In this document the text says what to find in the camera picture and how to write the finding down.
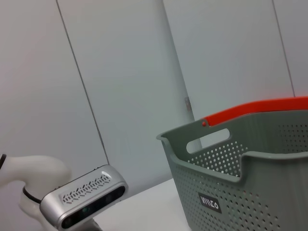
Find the table surface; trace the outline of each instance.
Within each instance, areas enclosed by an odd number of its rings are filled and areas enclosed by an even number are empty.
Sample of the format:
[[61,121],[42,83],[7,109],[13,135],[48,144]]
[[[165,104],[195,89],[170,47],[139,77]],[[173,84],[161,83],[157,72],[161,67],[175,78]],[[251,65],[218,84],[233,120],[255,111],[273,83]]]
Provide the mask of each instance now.
[[191,231],[173,179],[117,203],[94,219],[103,231]]

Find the white wall panel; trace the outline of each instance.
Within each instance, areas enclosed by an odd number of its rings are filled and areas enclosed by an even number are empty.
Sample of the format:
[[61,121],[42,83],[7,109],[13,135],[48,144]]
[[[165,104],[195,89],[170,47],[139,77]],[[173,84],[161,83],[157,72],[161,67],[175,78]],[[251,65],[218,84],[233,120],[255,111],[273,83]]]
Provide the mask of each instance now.
[[[0,153],[49,155],[79,177],[106,164],[55,1],[0,1]],[[0,190],[0,230],[41,226],[18,207],[23,183]]]
[[308,95],[308,1],[274,0],[296,96]]
[[196,119],[292,97],[270,0],[164,0]]
[[60,0],[110,164],[130,195],[171,178],[156,136],[192,120],[162,0]]

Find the gray plastic basket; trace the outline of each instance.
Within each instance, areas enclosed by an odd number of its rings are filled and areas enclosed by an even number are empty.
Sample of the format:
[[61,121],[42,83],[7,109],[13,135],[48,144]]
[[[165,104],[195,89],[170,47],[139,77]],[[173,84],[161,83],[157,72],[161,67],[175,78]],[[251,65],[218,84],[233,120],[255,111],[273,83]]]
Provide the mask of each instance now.
[[[308,230],[305,108],[308,98],[254,102],[157,137],[193,231]],[[227,140],[187,152],[188,142],[224,128]]]

